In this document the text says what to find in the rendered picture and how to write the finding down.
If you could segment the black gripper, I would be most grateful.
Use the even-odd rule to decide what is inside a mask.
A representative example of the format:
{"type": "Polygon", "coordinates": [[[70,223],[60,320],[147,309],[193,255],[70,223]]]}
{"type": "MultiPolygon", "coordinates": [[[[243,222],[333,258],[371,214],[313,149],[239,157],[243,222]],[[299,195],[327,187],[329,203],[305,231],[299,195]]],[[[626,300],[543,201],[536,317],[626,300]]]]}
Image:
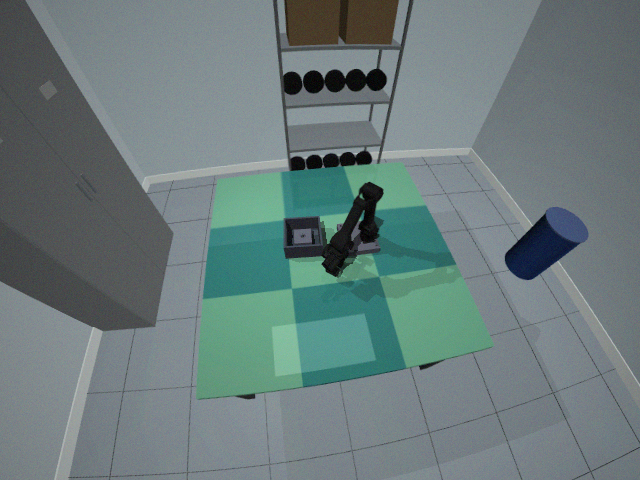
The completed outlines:
{"type": "MultiPolygon", "coordinates": [[[[350,249],[350,250],[352,250],[353,246],[354,246],[354,242],[353,242],[353,241],[351,241],[351,244],[350,244],[349,249],[350,249]]],[[[344,257],[342,260],[340,260],[341,262],[337,265],[337,267],[336,267],[332,272],[329,272],[329,271],[328,271],[328,270],[326,270],[326,269],[325,269],[325,271],[326,271],[327,273],[329,273],[329,274],[331,274],[331,275],[333,275],[333,276],[337,277],[337,276],[338,276],[338,274],[339,274],[339,272],[340,272],[340,270],[341,270],[340,268],[342,268],[342,266],[343,266],[343,264],[344,264],[344,261],[345,261],[345,259],[348,257],[348,255],[349,255],[349,251],[347,252],[346,257],[344,257]],[[338,267],[339,267],[339,268],[338,268],[338,267]]]]}

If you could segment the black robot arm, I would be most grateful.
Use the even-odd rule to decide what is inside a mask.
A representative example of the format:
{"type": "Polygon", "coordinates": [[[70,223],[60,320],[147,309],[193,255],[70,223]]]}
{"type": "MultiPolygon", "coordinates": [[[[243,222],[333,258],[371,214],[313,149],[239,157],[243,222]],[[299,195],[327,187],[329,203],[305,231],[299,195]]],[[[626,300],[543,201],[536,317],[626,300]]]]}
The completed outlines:
{"type": "Polygon", "coordinates": [[[358,228],[362,231],[360,238],[363,244],[375,242],[374,237],[377,236],[379,229],[376,228],[374,214],[376,203],[382,198],[383,194],[383,189],[371,182],[365,183],[361,187],[342,228],[334,234],[330,243],[322,251],[322,257],[325,258],[322,266],[326,270],[332,272],[341,262],[340,260],[346,257],[352,240],[351,234],[364,210],[364,219],[360,222],[358,228]],[[364,199],[360,197],[362,193],[364,199]]]}

